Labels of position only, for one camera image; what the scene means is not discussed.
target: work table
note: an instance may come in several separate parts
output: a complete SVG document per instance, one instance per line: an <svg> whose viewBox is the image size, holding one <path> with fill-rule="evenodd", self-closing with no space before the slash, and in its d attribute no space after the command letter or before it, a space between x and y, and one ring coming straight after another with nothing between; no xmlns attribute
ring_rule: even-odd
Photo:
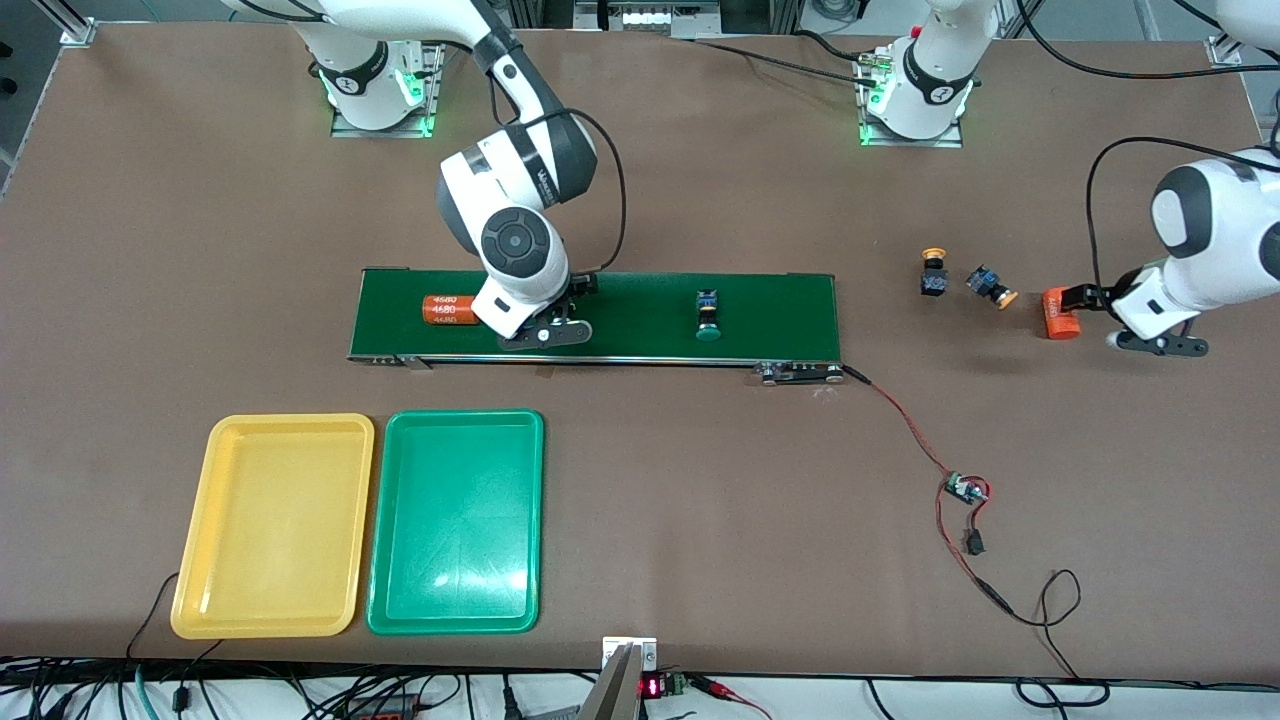
<svg viewBox="0 0 1280 720"><path fill-rule="evenodd" d="M1044 340L1037 301L1091 279L1084 179L1107 142L1257 142L1238 77L1105 79L996 42L963 150L873 149L844 83L645 33L521 37L618 142L631 208L614 269L833 274L844 360L995 487L974 569L1024 615L1051 570L1079 575L1055 641L1082 674L1280 679L1275 300L1207 314L1213 350L1193 361L1106 348L1102 315ZM847 72L803 38L733 42ZM1064 50L1134 70L1206 63L1193 44ZM288 28L246 23L105 26L64 51L0 204L0 653L123 653L178 568L225 415L381 427L403 409L532 407L547 456L530 633L374 637L361 602L340 635L219 656L590 667L603 635L637 634L663 664L717 671L1060 674L947 555L937 471L865 386L348 363L361 268L476 266L433 192L439 160L493 122L457 61L436 137L333 140L307 60ZM1158 255L1147 204L1190 159L1106 160L1103 279ZM577 264L612 249L614 183L602 152L588 195L550 211ZM929 246L948 251L940 299L918 291ZM979 264L1024 297L1005 313L975 297L963 279ZM1051 593L1055 612L1069 602ZM197 655L168 603L138 653Z"/></svg>

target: plastic tray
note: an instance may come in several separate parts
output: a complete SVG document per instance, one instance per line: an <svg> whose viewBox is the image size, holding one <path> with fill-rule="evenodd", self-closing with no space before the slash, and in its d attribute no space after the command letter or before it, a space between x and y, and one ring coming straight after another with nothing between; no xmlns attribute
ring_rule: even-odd
<svg viewBox="0 0 1280 720"><path fill-rule="evenodd" d="M419 635L532 628L541 495L538 413L393 416L383 450L369 629Z"/></svg>
<svg viewBox="0 0 1280 720"><path fill-rule="evenodd" d="M374 425L232 415L214 427L169 621L188 639L333 635L356 609Z"/></svg>

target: white robotic arm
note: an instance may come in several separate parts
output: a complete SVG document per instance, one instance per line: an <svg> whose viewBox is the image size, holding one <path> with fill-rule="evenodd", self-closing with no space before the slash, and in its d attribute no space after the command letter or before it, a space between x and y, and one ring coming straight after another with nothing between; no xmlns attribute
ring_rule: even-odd
<svg viewBox="0 0 1280 720"><path fill-rule="evenodd" d="M562 113L564 106L520 40L485 0L225 1L278 17L311 10L314 18L291 24L315 56L338 110L365 129L390 127L421 104L404 91L407 56L416 42L468 49L520 111L516 123L440 163L436 206L489 275L472 310L511 338L564 292L568 258L541 210L586 192L595 174L595 146L582 126ZM581 342L589 336L572 337Z"/></svg>
<svg viewBox="0 0 1280 720"><path fill-rule="evenodd" d="M945 133L973 90L973 73L996 35L997 0L929 0L916 37L888 46L892 74L867 111L911 140Z"/></svg>
<svg viewBox="0 0 1280 720"><path fill-rule="evenodd" d="M1266 150L1236 155L1276 164ZM1220 159L1175 168L1156 188L1151 218L1170 256L1130 273L1111 301L1138 337L1280 292L1280 173Z"/></svg>

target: electrical cable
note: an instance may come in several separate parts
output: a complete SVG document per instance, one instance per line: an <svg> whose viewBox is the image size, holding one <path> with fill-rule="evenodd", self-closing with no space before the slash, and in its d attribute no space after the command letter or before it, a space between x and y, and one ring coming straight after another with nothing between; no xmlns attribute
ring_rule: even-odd
<svg viewBox="0 0 1280 720"><path fill-rule="evenodd" d="M1172 3L1174 3L1174 5L1178 5L1179 8L1187 10L1188 13L1190 13L1190 14L1196 15L1197 18L1199 18L1199 20L1202 23L1207 23L1207 24L1212 26L1216 29L1222 29L1222 26L1220 26L1217 23L1217 20L1215 20L1211 17L1208 17L1206 13L1201 12L1199 8L1197 8L1196 5L1192 5L1187 0L1172 0Z"/></svg>
<svg viewBox="0 0 1280 720"><path fill-rule="evenodd" d="M236 1L239 3L241 5L244 5L250 10L253 10L255 13L259 13L261 15L266 15L269 18L275 18L278 20L284 20L284 22L289 22L289 23L323 23L323 22L325 22L324 15L316 13L315 10L311 10L308 14L306 14L303 17L285 15L284 13L276 13L275 10L268 10L266 8L252 3L252 0L236 0ZM300 5L297 3L291 3L291 4L294 8L303 8L303 10L310 10L310 8L306 8L306 6Z"/></svg>
<svg viewBox="0 0 1280 720"><path fill-rule="evenodd" d="M146 683L142 682L142 664L133 666L133 687L138 691L138 700L142 702L142 711L147 714L151 720L160 720L156 715L155 706L151 705L151 696L147 694Z"/></svg>
<svg viewBox="0 0 1280 720"><path fill-rule="evenodd" d="M1271 142L1267 143L1267 150L1271 151L1277 159L1280 159L1280 90L1276 90L1275 96L1271 99L1271 108L1275 110L1275 120L1271 123Z"/></svg>
<svg viewBox="0 0 1280 720"><path fill-rule="evenodd" d="M849 0L850 4L858 0ZM844 50L828 42L826 37L818 35L817 32L813 32L812 29L797 29L791 35L795 35L796 37L808 37L809 40L813 40L814 42L820 45L822 49L826 50L827 53L835 55L836 58L840 58L841 60L849 60L850 63L856 63L860 55L867 55L868 53L870 53L870 51L845 53Z"/></svg>
<svg viewBox="0 0 1280 720"><path fill-rule="evenodd" d="M897 719L896 719L896 717L893 717L893 715L892 715L892 714L891 714L891 712L888 711L888 708L887 708L887 707L884 707L884 701L882 701L882 700L879 698L879 692L877 692L877 691L876 691L876 680L872 680L870 678L867 678L867 688L868 688L869 691L872 691L872 700L873 700L873 701L876 701L876 708L881 711L881 715L883 715L883 716L884 716L884 720L897 720Z"/></svg>
<svg viewBox="0 0 1280 720"><path fill-rule="evenodd" d="M617 143L613 142L613 137L609 135L607 129L604 129L604 126L602 126L599 120L584 113L582 110L579 110L576 108L561 108L558 110L552 110L549 113L539 115L529 120L527 123L520 123L520 126L524 127L525 129L529 129L530 127L536 126L538 123L549 120L552 118L558 118L561 115L573 115L582 118L584 120L588 122L588 124L595 128L595 132L600 133L600 137L604 138L605 145L609 146L609 152L613 155L613 163L618 168L618 200L621 204L621 213L618 218L618 241L614 243L613 252L609 255L608 260L600 263L599 265L591 269L573 273L573 274L595 274L607 269L609 265L613 264L614 260L618 259L618 255L622 252L622 245L627 237L627 176L626 172L622 169L622 154L618 152L618 146Z"/></svg>
<svg viewBox="0 0 1280 720"><path fill-rule="evenodd" d="M458 693L462 692L462 679L458 678L457 675L453 675L453 682L456 684L453 685L453 692L452 693L449 693L448 696L445 696L445 698L442 700L442 701L424 703L422 702L422 691L425 691L426 685L429 685L431 683L431 680L434 680L435 678L438 678L438 675L429 676L426 679L426 682L422 683L422 687L417 689L417 703L421 706L421 710L434 710L436 707L440 707L445 702L449 702L451 700L458 697Z"/></svg>
<svg viewBox="0 0 1280 720"><path fill-rule="evenodd" d="M205 698L205 708L209 710L209 715L214 720L223 720L221 717L218 716L218 708L214 707L214 700L209 697L209 689L205 688L205 679L197 676L196 683L200 684L200 694L204 696Z"/></svg>
<svg viewBox="0 0 1280 720"><path fill-rule="evenodd" d="M1184 78L1190 78L1190 77L1225 76L1225 74L1234 74L1234 73L1263 73L1263 72L1276 72L1276 70L1280 70L1280 64L1275 64L1275 65L1235 65L1235 67L1230 67L1230 68L1211 68L1211 69L1203 69L1203 70L1184 70L1184 72L1178 72L1178 73L1126 73L1126 72L1120 72L1120 70L1107 70L1107 69L1102 69L1102 68L1094 68L1094 67L1091 67L1091 65L1085 65L1083 63L1078 63L1078 61L1068 58L1066 55L1059 53L1059 50L1056 47L1053 47L1052 45L1050 45L1048 41L1044 40L1044 36L1041 35L1038 29L1036 29L1036 26L1032 24L1030 14L1027 12L1027 0L1015 0L1015 1L1018 4L1018 12L1019 12L1019 14L1021 14L1023 24L1027 26L1027 32L1032 33L1032 37L1036 38L1036 42L1038 42L1039 46L1044 49L1044 51L1047 51L1050 55L1052 55L1053 59L1056 59L1057 61L1060 61L1060 63L1062 63L1062 64L1065 64L1068 67L1075 68L1076 70L1089 73L1092 76L1101 76L1101 77L1110 77L1110 78L1119 78L1119 79L1184 79Z"/></svg>
<svg viewBox="0 0 1280 720"><path fill-rule="evenodd" d="M1276 102L1277 108L1280 108L1280 92L1276 94ZM1272 132L1272 137L1275 137L1275 131ZM1146 142L1152 145L1166 145L1169 147L1180 147L1183 150L1201 152L1204 155L1219 158L1221 160L1248 165L1254 169L1280 173L1280 167L1277 165L1260 163L1257 160L1252 160L1249 158L1242 158L1231 152L1224 152L1221 150L1215 150L1212 147L1204 147L1203 145L1196 145L1194 142L1170 140L1167 137L1130 136L1130 137L1123 137L1112 142L1111 145L1107 145L1098 152L1097 158L1093 159L1093 164L1089 167L1088 179L1085 179L1084 182L1084 223L1085 223L1085 229L1089 233L1089 259L1091 259L1091 265L1093 268L1093 284L1096 284L1100 288L1105 286L1102 284L1102 269L1098 260L1098 234L1093 222L1093 181L1098 174L1098 165L1102 164L1102 159L1106 158L1107 154L1110 154L1116 147L1121 147L1124 145L1133 145L1138 142ZM1105 292L1101 293L1101 301L1102 301L1102 307L1107 311L1107 314L1115 318L1115 320L1119 322L1120 324L1124 324L1124 320L1121 320L1120 316L1111 307L1111 299L1108 297L1108 293Z"/></svg>
<svg viewBox="0 0 1280 720"><path fill-rule="evenodd" d="M124 659L125 660L137 661L137 657L133 657L133 644L138 642L138 638L142 637L142 632L146 630L147 625L151 624L151 618L155 616L156 607L160 607L160 598L164 597L164 591L169 587L169 583L172 583L172 582L174 582L177 579L178 579L178 573L174 573L174 574L169 575L168 578L165 578L163 583L160 583L160 589L156 592L156 598L154 601L151 601L151 610L147 611L146 619L142 620L142 624L138 625L137 632L134 632L133 637L129 638L129 644L127 644L124 647Z"/></svg>
<svg viewBox="0 0 1280 720"><path fill-rule="evenodd" d="M964 553L960 552L960 548L956 546L955 541L951 539L951 534L947 533L946 524L942 520L942 496L946 492L947 480L948 478L951 478L952 471L938 457L937 451L929 443L928 438L924 437L924 433L920 430L919 425L915 424L915 420L911 418L910 413L908 413L906 409L902 406L902 404L900 404L892 395L890 395L886 389L872 382L872 379L864 375L863 373L855 370L849 365L841 365L841 370L849 377L874 389L877 393L881 395L881 397L887 400L893 406L895 410L897 410L899 415L901 415L902 420L906 423L906 427L911 430L911 436L915 438L916 445L920 447L922 451L924 451L924 454L929 457L929 460L942 473L942 482L938 483L938 489L933 500L934 520L937 523L938 534L946 543L947 551L951 553L951 557L955 559L956 564L960 566L961 570L964 570L969 580L973 582L974 585L977 585L977 588L987 597L987 600L989 600L996 607L1004 611L1005 615L1009 615L1010 618L1018 620L1024 625L1043 630L1046 639L1048 641L1051 652L1053 655L1055 662L1057 662L1059 665L1062 666L1064 670L1070 673L1071 678L1079 679L1080 676L1075 673L1075 669L1071 667L1071 664L1066 660L1062 652L1057 648L1057 644L1053 642L1052 634L1050 633L1050 628L1061 625L1064 621L1066 621L1068 618L1071 616L1073 612L1076 611L1076 609L1080 607L1080 601L1082 601L1080 579L1070 569L1055 570L1050 575L1048 580L1046 580L1044 584L1041 587L1039 600L1037 602L1037 611L1043 614L1043 620L1028 619L1019 615L1018 611L1014 610L1012 605L1010 605L1009 601L1006 601L991 583L982 579L977 573L974 573L973 568L969 566L969 561L965 560ZM980 482L982 486L986 487L987 492L989 493L991 486L989 483L987 483L987 480L973 475L970 475L970 478L974 482ZM1062 614L1060 614L1055 619L1050 619L1048 603L1046 601L1046 597L1048 594L1050 588L1053 587L1053 584L1059 580L1059 578L1062 578L1064 575L1070 578L1075 587L1075 600L1074 602L1071 602L1071 606L1068 607Z"/></svg>
<svg viewBox="0 0 1280 720"><path fill-rule="evenodd" d="M1222 29L1222 26L1216 19L1211 18L1207 13L1204 13L1203 10L1201 10L1199 8L1197 8L1196 5L1192 5L1187 0L1172 0L1172 3L1175 5L1178 5L1179 8L1187 10L1192 15L1196 15L1196 18L1199 22L1202 22L1202 23L1204 23L1204 24L1207 24L1207 26L1210 26L1210 27L1212 27L1215 29ZM1280 53L1272 53L1271 50L1267 50L1265 47L1258 47L1258 50L1263 55L1266 55L1267 58L1271 58L1272 60L1280 63Z"/></svg>
<svg viewBox="0 0 1280 720"><path fill-rule="evenodd" d="M716 42L705 42L705 41L692 41L692 42L694 45L698 45L700 47L714 47L717 50L723 50L724 53L733 53L735 55L741 55L744 58L750 58L753 60L760 60L762 63L769 63L771 65L777 65L780 68L787 68L791 70L809 73L831 79L838 79L842 82L851 82L854 85L861 85L865 87L876 87L876 81L870 78L860 78L854 76L833 73L829 70L820 70L818 68L810 68L808 65L801 65L799 63L790 63L787 60L780 60L777 58L771 58L768 55L760 55L759 53L751 53L750 50L742 50L740 47L730 47L728 45L718 45Z"/></svg>
<svg viewBox="0 0 1280 720"><path fill-rule="evenodd" d="M152 20L160 22L160 14L156 13L156 9L151 6L151 3L147 3L147 0L138 0L138 3L142 3L142 6L147 9L147 13L151 14Z"/></svg>
<svg viewBox="0 0 1280 720"><path fill-rule="evenodd" d="M463 675L463 678L467 682L467 715L471 716L471 720L476 720L476 706L471 701L471 675Z"/></svg>
<svg viewBox="0 0 1280 720"><path fill-rule="evenodd" d="M1027 689L1024 688L1024 685L1027 684L1036 685L1041 691L1043 691L1044 694L1048 696L1048 701L1034 700L1029 697L1027 694ZM1098 707L1100 705L1103 705L1105 702L1111 700L1110 684L1098 683L1096 685L1089 685L1089 687L1102 688L1102 694L1093 700L1062 700L1057 697L1057 693L1053 692L1053 688L1051 688L1048 683L1038 678L1018 678L1016 680L1014 680L1014 692L1018 693L1018 700L1021 700L1027 705L1032 707L1038 707L1041 710L1057 710L1057 714L1061 717L1061 720L1070 720L1070 717L1066 716L1066 708L1069 707L1075 707L1075 708Z"/></svg>

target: black cable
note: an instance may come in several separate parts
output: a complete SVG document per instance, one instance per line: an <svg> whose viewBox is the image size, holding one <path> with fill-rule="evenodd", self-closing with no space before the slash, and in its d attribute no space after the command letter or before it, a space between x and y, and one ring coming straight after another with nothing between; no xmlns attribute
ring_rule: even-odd
<svg viewBox="0 0 1280 720"><path fill-rule="evenodd" d="M1280 94L1277 94L1277 102L1280 102ZM1123 137L1111 145L1107 145L1098 152L1097 158L1093 159L1093 164L1089 167L1089 177L1084 183L1084 222L1085 228L1089 233L1089 258L1093 265L1093 283L1098 287L1105 287L1102 284L1102 269L1098 263L1098 234L1093 223L1093 179L1098 174L1098 165L1102 164L1102 159L1107 156L1108 152L1120 147L1123 145L1132 145L1135 142L1148 142L1152 145L1167 145L1170 147L1181 147L1183 150L1190 150L1193 152L1202 152L1204 155L1211 155L1222 160L1229 160L1233 163L1239 163L1242 165L1248 165L1260 170L1277 172L1280 173L1280 167L1268 165L1266 163L1260 163L1248 158L1242 158L1239 155L1233 155L1230 152L1224 152L1221 150L1215 150L1212 147L1204 147L1203 145L1196 145L1194 142L1183 142L1180 140L1170 140L1167 137L1152 137L1152 136L1132 136ZM1115 310L1111 309L1111 300L1106 293L1102 293L1102 307L1116 319L1116 322L1124 324L1120 316L1116 315Z"/></svg>
<svg viewBox="0 0 1280 720"><path fill-rule="evenodd" d="M1202 23L1204 23L1204 24L1207 24L1207 26L1210 26L1210 27L1212 27L1215 29L1222 29L1222 26L1217 20L1215 20L1207 13L1204 13L1203 10L1201 10L1199 8L1197 8L1196 5L1192 5L1187 0L1172 0L1172 1L1179 8L1187 10L1192 15L1196 15L1196 18L1199 22L1202 22ZM1280 63L1280 53L1272 53L1271 50L1267 50L1266 47L1258 47L1258 50L1263 55L1266 55L1267 58L1271 58L1272 60Z"/></svg>
<svg viewBox="0 0 1280 720"><path fill-rule="evenodd" d="M467 680L467 715L471 716L471 720L476 720L476 706L471 702L471 675L463 675L463 678Z"/></svg>
<svg viewBox="0 0 1280 720"><path fill-rule="evenodd" d="M876 680L867 678L867 688L872 691L872 700L876 701L876 708L881 711L881 715L884 716L884 720L896 720L893 715L890 714L888 708L884 707L884 702L881 701L879 693L876 691Z"/></svg>
<svg viewBox="0 0 1280 720"><path fill-rule="evenodd" d="M855 1L856 0L849 0L849 3L855 3ZM813 32L812 29L797 29L791 35L795 35L796 37L808 37L809 40L813 40L814 42L820 45L822 49L826 50L827 53L831 53L832 55L840 58L841 60L849 60L850 63L856 63L859 55L867 54L867 53L845 53L844 50L836 47L831 42L827 42L826 37L818 35L817 32Z"/></svg>
<svg viewBox="0 0 1280 720"><path fill-rule="evenodd" d="M1027 26L1027 32L1032 33L1032 37L1036 38L1036 42L1038 42L1041 47L1043 47L1057 61L1060 61L1060 63L1062 63L1062 64L1065 64L1068 67L1075 68L1075 69L1078 69L1080 72L1089 73L1092 76L1101 76L1101 77L1110 77L1110 78L1119 78L1119 79L1183 79L1183 78L1189 78L1189 77L1225 76L1225 74L1234 74L1234 73L1262 73L1262 72L1276 72L1276 70L1280 70L1280 64L1275 64L1275 65L1235 65L1235 67L1231 67L1231 68L1211 68L1211 69L1207 69L1207 70L1185 70L1185 72L1179 72L1179 73L1125 73L1125 72L1120 72L1120 70L1106 70L1106 69L1102 69L1102 68L1094 68L1094 67L1091 67L1091 65L1085 65L1083 63L1078 63L1078 61L1068 58L1066 55L1062 55L1061 53L1059 53L1057 49L1053 47L1052 45L1050 45L1048 41L1044 40L1044 36L1042 36L1039 33L1039 31L1036 29L1036 26L1032 24L1030 14L1027 12L1027 0L1016 0L1016 3L1018 3L1018 12L1023 17L1023 24Z"/></svg>
<svg viewBox="0 0 1280 720"><path fill-rule="evenodd" d="M422 702L422 691L425 691L426 685L430 684L430 682L433 679L435 679L435 678L436 678L436 675L431 675L430 678L426 679L426 683L422 683L422 687L417 689L417 702L419 702L419 705L421 705L422 710L433 710L433 708L440 707L445 702L449 702L451 700L458 697L458 693L462 692L462 679L458 678L457 675L453 675L453 682L456 684L453 685L453 692L452 693L449 693L448 696L445 696L445 698L442 700L442 701L424 703Z"/></svg>
<svg viewBox="0 0 1280 720"><path fill-rule="evenodd" d="M1271 151L1277 159L1280 159L1280 90L1276 90L1275 96L1271 99L1271 106L1276 111L1275 122L1271 123L1271 142L1267 143L1267 150Z"/></svg>
<svg viewBox="0 0 1280 720"><path fill-rule="evenodd" d="M1032 684L1042 689L1044 694L1048 696L1048 701L1034 700L1029 697L1024 688L1024 685L1027 684ZM1059 716L1061 716L1062 720L1070 720L1070 717L1066 716L1066 708L1069 707L1075 707L1075 708L1098 707L1100 705L1103 705L1105 702L1111 700L1110 684L1100 682L1097 684L1089 684L1088 687L1102 688L1102 694L1093 700L1062 700L1057 697L1057 693L1053 692L1053 688L1048 687L1048 683L1038 678L1018 678L1016 680L1014 680L1014 692L1018 693L1019 700L1021 700L1023 702L1025 702L1032 707L1038 707L1041 710L1057 710L1057 714Z"/></svg>
<svg viewBox="0 0 1280 720"><path fill-rule="evenodd" d="M239 3L241 5L244 5L250 10L253 10L255 13L266 15L269 18L275 18L278 20L285 20L285 22L291 22L291 23L323 23L324 22L324 15L320 15L320 14L315 13L314 10L311 13L308 13L307 15L303 15L303 17L285 15L284 13L276 13L275 10L268 10L266 8L264 8L261 5L257 5L257 4L252 3L251 0L236 0L236 1ZM292 4L294 6L300 6L297 3L292 3Z"/></svg>
<svg viewBox="0 0 1280 720"><path fill-rule="evenodd" d="M134 661L137 660L137 657L133 657L133 644L136 642L138 642L138 638L142 637L142 632L146 630L147 625L151 624L151 618L155 616L156 607L160 607L160 598L164 597L165 588L169 587L169 583L172 583L172 582L174 582L177 579L178 579L178 573L174 573L174 574L169 575L168 578L165 578L163 583L160 583L160 589L156 592L156 598L154 601L151 601L151 610L147 611L147 618L145 620L142 620L142 624L138 625L137 632L134 632L133 637L129 638L129 644L127 644L124 647L124 659L125 660L134 660Z"/></svg>
<svg viewBox="0 0 1280 720"><path fill-rule="evenodd" d="M120 720L129 720L127 712L124 712L124 669L115 678L115 702L120 708Z"/></svg>
<svg viewBox="0 0 1280 720"><path fill-rule="evenodd" d="M507 88L502 88L502 96L507 99L507 104L511 105L511 109L512 109L512 111L516 113L516 117L512 118L512 119L509 119L509 120L507 120L507 122L503 122L498 117L498 94L494 90L494 87L497 85L498 83L493 79L493 76L489 76L489 110L493 113L493 122L498 123L499 127L506 127L506 126L509 126L511 123L515 123L516 120L518 120L520 119L520 114L516 110L516 104L512 102L511 101L511 96L507 95Z"/></svg>
<svg viewBox="0 0 1280 720"><path fill-rule="evenodd" d="M205 708L209 710L209 715L214 720L223 720L221 717L218 716L218 708L214 707L212 698L209 697L209 689L205 688L205 679L197 676L196 678L196 683L200 684L200 694L204 696L204 698L205 698Z"/></svg>
<svg viewBox="0 0 1280 720"><path fill-rule="evenodd" d="M552 118L558 118L561 115L575 115L582 118L593 128L595 128L595 132L600 133L600 137L603 137L604 142L609 146L609 152L613 154L613 163L618 168L618 199L621 202L621 217L618 219L618 241L617 243L614 243L613 252L609 255L608 260L600 263L595 268L591 268L589 270L581 270L575 274L599 273L607 269L609 265L613 264L614 260L618 259L618 255L622 252L622 243L626 241L627 237L627 176L626 172L622 169L622 154L618 152L617 143L613 142L613 137L609 135L607 129L604 129L604 126L602 126L600 122L593 118L591 115L588 115L586 113L576 108L561 108L558 110L552 110L550 113L545 113L538 118L529 120L527 123L520 123L520 126L527 129L532 126L536 126L538 123L549 120Z"/></svg>
<svg viewBox="0 0 1280 720"><path fill-rule="evenodd" d="M1222 29L1222 26L1217 24L1217 20L1215 20L1211 17L1208 17L1206 13L1202 13L1199 10L1199 8L1197 8L1196 5L1192 5L1187 0L1172 0L1172 1L1174 1L1174 5L1178 5L1179 8L1187 10L1188 13L1190 13L1190 14L1196 15L1197 18L1199 18L1199 20L1202 23L1207 23L1210 26L1213 26L1216 29Z"/></svg>
<svg viewBox="0 0 1280 720"><path fill-rule="evenodd" d="M808 65L800 65L797 63L788 63L787 60L780 60L777 58L769 58L768 55L760 55L759 53L751 53L750 50L742 50L740 47L730 47L728 45L717 45L714 42L695 41L694 45L700 47L714 47L717 50L723 50L726 53L733 53L735 55L741 55L744 58L750 58L753 60L760 60L762 63L769 63L771 65L777 65L780 68L787 68L791 70L799 70L801 73L810 73L819 77L826 77L831 79L838 79L842 82L851 82L854 85L861 85L865 87L876 87L876 81L870 78L860 78L854 76L845 76L840 73L833 73L829 70L819 70L818 68L810 68Z"/></svg>

